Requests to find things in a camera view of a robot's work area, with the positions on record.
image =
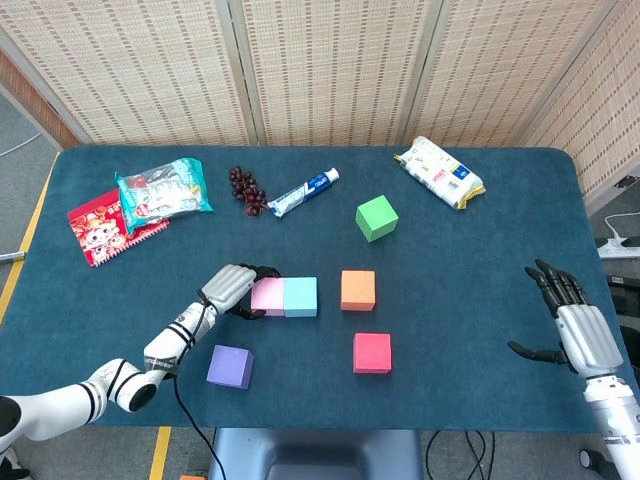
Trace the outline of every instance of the cable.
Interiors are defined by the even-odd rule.
[[[489,457],[489,474],[487,480],[491,480],[491,474],[493,473],[493,461],[496,455],[496,432],[491,432],[491,457]]]
[[[618,217],[631,217],[633,215],[640,215],[640,212],[617,213],[615,215],[609,215],[608,217],[604,217],[604,223],[606,223],[607,227],[609,227],[609,230],[611,230],[613,232],[613,236],[616,238],[616,240],[620,240],[620,235],[618,234],[616,229],[611,226],[611,224],[609,223],[609,219],[610,218],[618,218]]]
[[[189,410],[187,409],[186,405],[182,402],[182,399],[180,398],[180,392],[178,392],[178,377],[173,377],[173,393],[175,393],[176,395],[176,400],[178,401],[178,405],[180,405],[180,408],[182,408],[182,411],[185,413],[185,415],[191,422],[191,426],[194,428],[196,432],[198,432],[198,435],[200,435],[200,438],[204,440],[204,442],[207,444],[207,447],[209,447],[209,451],[211,452],[211,455],[213,455],[213,459],[218,464],[218,468],[220,468],[220,472],[222,473],[222,480],[227,480],[227,474],[224,472],[224,467],[222,466],[222,462],[220,462],[218,455],[216,455],[216,451],[213,449],[213,445],[211,444],[211,442],[209,442],[209,440],[207,440],[207,437],[204,435],[204,433],[202,433],[202,430],[200,430],[200,428],[196,424],[196,421],[193,419],[193,417],[191,416],[191,413],[189,413]]]
[[[473,443],[471,443],[471,439],[469,438],[469,432],[464,432],[464,437],[467,439],[467,445],[469,445],[469,449],[471,450],[471,453],[473,453],[473,458],[476,461],[476,466],[473,467],[473,470],[471,470],[471,473],[467,477],[467,480],[471,480],[473,478],[473,475],[474,473],[476,473],[476,470],[478,468],[480,469],[480,478],[484,480],[484,472],[482,471],[482,466],[480,462],[482,462],[482,459],[484,458],[484,454],[487,451],[487,444],[484,441],[484,435],[482,435],[477,430],[476,430],[476,433],[480,436],[480,440],[482,440],[482,453],[480,454],[480,457],[478,457],[478,453],[476,452],[476,449],[473,446]]]
[[[10,154],[11,152],[15,152],[17,149],[24,147],[27,143],[32,142],[33,140],[38,138],[40,135],[42,135],[42,134],[41,133],[36,133],[33,137],[31,137],[29,140],[25,140],[20,145],[16,145],[15,147],[10,148],[6,152],[0,153],[0,157],[4,157],[5,155]]]
[[[427,477],[429,477],[429,480],[434,480],[433,475],[431,475],[431,470],[429,469],[429,451],[431,450],[431,445],[433,445],[434,440],[438,435],[440,435],[441,431],[442,430],[436,430],[435,433],[431,435],[431,438],[429,439],[429,443],[427,443],[427,451],[424,454],[424,466],[425,466],[425,469],[427,470]]]
[[[440,435],[441,432],[442,430],[436,430],[433,433],[433,435],[431,435],[431,438],[427,443],[426,452],[424,454],[424,466],[425,466],[425,470],[427,471],[427,478],[429,480],[435,480],[433,478],[433,475],[431,474],[431,468],[429,465],[429,452],[431,451],[431,447],[433,446],[433,443],[435,442],[436,438],[438,437],[438,435]],[[484,471],[482,470],[482,459],[484,458],[487,452],[487,443],[485,441],[484,435],[481,432],[475,431],[475,433],[478,434],[478,436],[480,437],[480,441],[482,442],[482,451],[480,452],[480,456],[478,456],[478,452],[476,451],[475,447],[473,446],[473,443],[471,442],[471,438],[469,437],[469,432],[468,431],[464,432],[465,438],[467,439],[467,445],[469,446],[471,453],[473,453],[473,458],[476,462],[475,466],[473,467],[473,470],[471,470],[471,473],[469,474],[466,480],[471,480],[473,475],[476,473],[476,470],[478,469],[480,470],[480,477],[482,478],[482,480],[485,480]],[[491,457],[489,460],[489,472],[487,474],[486,480],[491,480],[491,475],[493,473],[493,462],[495,460],[495,448],[496,448],[496,434],[494,432],[491,432]]]
[[[200,330],[200,327],[202,326],[202,321],[204,320],[204,316],[206,314],[207,308],[209,308],[210,306],[215,308],[210,303],[208,305],[207,304],[202,305],[202,312],[200,312],[200,318],[198,319],[198,323],[196,324],[196,328],[194,328],[193,332],[191,332],[191,336],[189,337],[189,341],[185,345],[184,350],[182,350],[182,354],[180,355],[180,358],[178,359],[178,365],[182,362],[182,358],[184,357],[184,355],[193,346],[195,346],[195,344],[196,344],[196,342],[195,342],[196,333],[198,332],[198,330]],[[222,480],[227,480],[227,475],[226,475],[226,473],[224,471],[224,467],[222,466],[222,462],[218,458],[218,455],[216,455],[216,451],[213,449],[212,442],[209,442],[209,440],[207,440],[207,437],[204,435],[204,433],[202,433],[202,430],[200,430],[200,428],[196,424],[196,421],[193,419],[193,416],[191,415],[191,413],[189,413],[189,410],[187,409],[186,405],[183,403],[182,399],[180,398],[180,392],[178,391],[178,376],[177,375],[175,377],[173,377],[173,393],[175,393],[176,400],[178,401],[178,405],[180,405],[180,408],[182,408],[182,411],[185,413],[185,415],[187,416],[187,418],[191,422],[191,426],[198,433],[198,435],[200,435],[200,438],[202,438],[202,440],[204,440],[204,442],[207,444],[207,447],[209,448],[209,451],[211,452],[211,455],[213,455],[213,459],[216,461],[216,463],[218,464],[218,467],[220,468],[220,472],[222,473]],[[215,442],[217,433],[218,433],[218,429],[214,429],[214,431],[213,431],[213,441],[214,442]]]

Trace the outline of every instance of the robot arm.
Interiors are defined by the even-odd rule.
[[[24,435],[47,440],[100,418],[108,400],[127,412],[145,406],[167,376],[175,376],[184,356],[211,330],[218,315],[235,313],[252,320],[264,311],[250,311],[240,301],[254,282],[278,277],[277,270],[252,265],[227,265],[198,291],[192,303],[144,349],[143,373],[123,359],[96,370],[86,381],[40,395],[0,396],[0,464],[13,442]]]
[[[569,364],[585,378],[585,400],[622,480],[640,480],[640,407],[631,388],[615,375],[623,358],[600,309],[590,305],[580,283],[570,274],[536,260],[527,267],[549,307],[561,338],[561,349],[530,350],[508,345],[528,359]]]

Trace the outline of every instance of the plastic bag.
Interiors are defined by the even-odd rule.
[[[129,233],[183,212],[213,212],[202,163],[181,158],[138,175],[116,172],[122,213]]]
[[[457,210],[486,192],[482,179],[458,160],[425,137],[417,137],[413,146],[395,159],[409,174]]]

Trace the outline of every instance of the power strip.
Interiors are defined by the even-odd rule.
[[[607,243],[598,248],[598,255],[603,260],[612,260],[614,258],[640,258],[640,247],[625,247],[621,245],[626,239],[609,238]]]

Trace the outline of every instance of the robot finger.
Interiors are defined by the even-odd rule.
[[[569,293],[565,290],[560,277],[558,276],[558,272],[551,265],[549,265],[544,260],[536,258],[536,265],[545,274],[547,277],[547,281],[551,285],[551,288],[556,292],[558,298],[560,299],[560,303],[562,305],[571,305],[571,297]]]
[[[241,267],[249,268],[256,272],[256,278],[254,281],[258,282],[263,278],[272,277],[272,278],[280,278],[280,272],[273,267],[265,267],[265,266],[256,266],[256,265],[247,265],[245,263],[239,264]]]
[[[569,275],[566,272],[558,270],[558,278],[560,278],[560,281],[562,282],[562,286],[564,287],[565,291],[569,295],[569,298],[571,299],[571,304],[582,303],[580,300],[580,296],[578,295],[578,292],[574,288],[573,283],[569,278]]]
[[[245,308],[242,305],[240,305],[240,303],[238,302],[229,310],[227,310],[227,313],[238,315],[239,317],[242,317],[245,320],[257,320],[259,318],[264,317],[264,315],[267,312],[265,310],[249,310],[248,308]]]
[[[578,279],[573,275],[571,275],[569,272],[563,271],[561,273],[564,277],[566,277],[569,280],[569,283],[571,283],[573,292],[578,297],[578,300],[579,300],[578,303],[589,305],[589,299],[587,298],[587,295],[584,293],[584,290],[582,289],[582,285],[580,285],[580,282],[578,282]]]
[[[507,342],[511,350],[527,360],[535,362],[555,363],[563,365],[568,362],[567,356],[562,350],[532,350],[513,340]]]
[[[524,271],[527,272],[527,275],[535,280],[538,288],[542,292],[542,298],[551,311],[551,315],[557,317],[556,312],[558,311],[558,308],[562,306],[562,302],[560,301],[560,298],[558,297],[555,290],[547,281],[547,277],[545,277],[544,274],[540,273],[538,270],[532,267],[525,267]]]

